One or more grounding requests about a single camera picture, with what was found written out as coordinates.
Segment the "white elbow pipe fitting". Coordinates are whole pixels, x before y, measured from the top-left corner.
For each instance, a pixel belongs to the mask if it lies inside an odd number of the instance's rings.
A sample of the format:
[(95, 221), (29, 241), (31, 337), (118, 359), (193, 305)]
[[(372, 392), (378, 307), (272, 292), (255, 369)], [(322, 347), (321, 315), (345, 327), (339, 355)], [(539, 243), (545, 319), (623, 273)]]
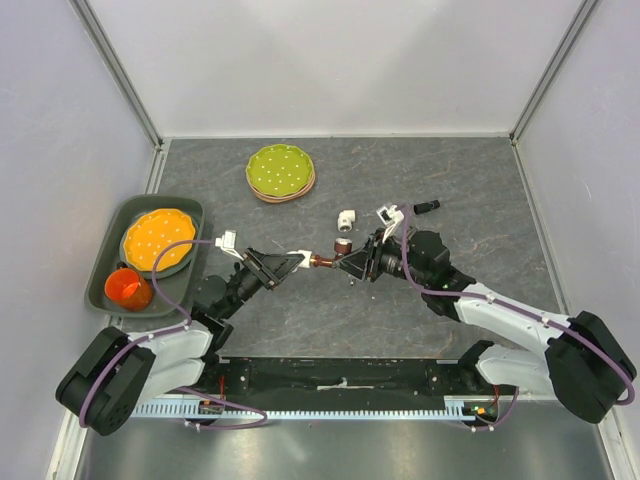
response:
[(312, 255), (313, 253), (309, 250), (295, 250), (289, 251), (288, 255), (293, 255), (295, 259), (298, 261), (297, 265), (293, 269), (296, 272), (299, 269), (310, 269), (312, 267)]

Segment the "second white elbow fitting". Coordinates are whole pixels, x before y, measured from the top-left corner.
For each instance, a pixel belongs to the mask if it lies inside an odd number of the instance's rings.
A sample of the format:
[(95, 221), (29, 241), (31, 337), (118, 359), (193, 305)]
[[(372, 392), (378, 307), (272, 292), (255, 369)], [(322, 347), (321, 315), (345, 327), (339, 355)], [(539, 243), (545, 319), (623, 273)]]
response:
[(342, 210), (337, 217), (337, 229), (339, 232), (350, 232), (356, 221), (356, 211), (354, 209)]

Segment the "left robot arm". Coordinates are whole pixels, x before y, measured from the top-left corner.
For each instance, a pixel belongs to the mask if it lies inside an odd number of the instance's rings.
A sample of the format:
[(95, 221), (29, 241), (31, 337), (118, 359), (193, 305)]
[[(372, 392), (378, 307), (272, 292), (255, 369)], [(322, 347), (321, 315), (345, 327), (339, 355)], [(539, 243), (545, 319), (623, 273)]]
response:
[(310, 267), (311, 256), (306, 250), (264, 254), (247, 249), (228, 279), (210, 275), (200, 282), (181, 323), (130, 334), (116, 327), (101, 330), (59, 383), (57, 402), (82, 427), (106, 436), (159, 395), (189, 386), (211, 392), (220, 371), (206, 359), (230, 336), (229, 319), (259, 290)]

